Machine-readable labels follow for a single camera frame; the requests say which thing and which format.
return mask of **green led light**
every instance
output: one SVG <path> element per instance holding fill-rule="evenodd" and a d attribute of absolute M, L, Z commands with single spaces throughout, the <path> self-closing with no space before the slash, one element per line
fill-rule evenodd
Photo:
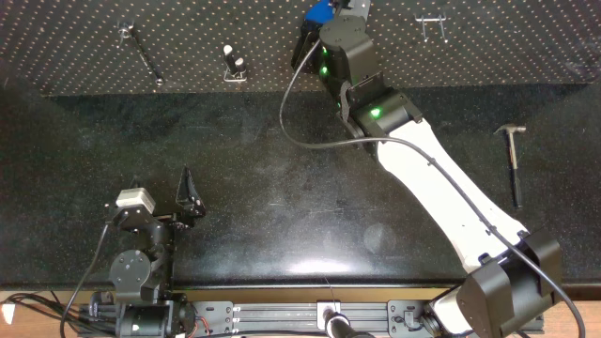
<path fill-rule="evenodd" d="M 378 118 L 379 115 L 382 114 L 382 111 L 379 108 L 374 108 L 371 110 L 371 112 L 369 112 L 369 114 L 371 114 L 373 118 Z"/>

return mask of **hammer head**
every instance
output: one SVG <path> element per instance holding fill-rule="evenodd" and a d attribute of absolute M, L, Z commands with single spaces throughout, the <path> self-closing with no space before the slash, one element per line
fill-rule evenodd
<path fill-rule="evenodd" d="M 516 126 L 513 123 L 509 123 L 509 124 L 500 126 L 497 129 L 497 131 L 495 131 L 495 133 L 497 133 L 499 131 L 507 131 L 508 134 L 514 133 L 514 132 L 524 132 L 524 131 L 526 131 L 526 126 Z"/>

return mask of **black countertop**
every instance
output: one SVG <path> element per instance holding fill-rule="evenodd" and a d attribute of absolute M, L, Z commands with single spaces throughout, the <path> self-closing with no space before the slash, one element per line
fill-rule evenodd
<path fill-rule="evenodd" d="M 407 89 L 449 155 L 529 230 L 560 242 L 563 281 L 601 282 L 601 86 Z M 282 93 L 43 99 L 0 91 L 0 287 L 71 288 L 93 255 L 103 205 L 134 175 L 175 203 L 187 164 L 208 208 L 177 238 L 177 287 L 446 285 L 465 276 L 411 193 L 353 147 L 306 150 L 277 123 Z M 290 98 L 297 138 L 344 138 L 323 92 Z M 505 139 L 516 136 L 524 209 L 511 207 Z M 132 245 L 111 229 L 87 287 L 110 285 Z"/>

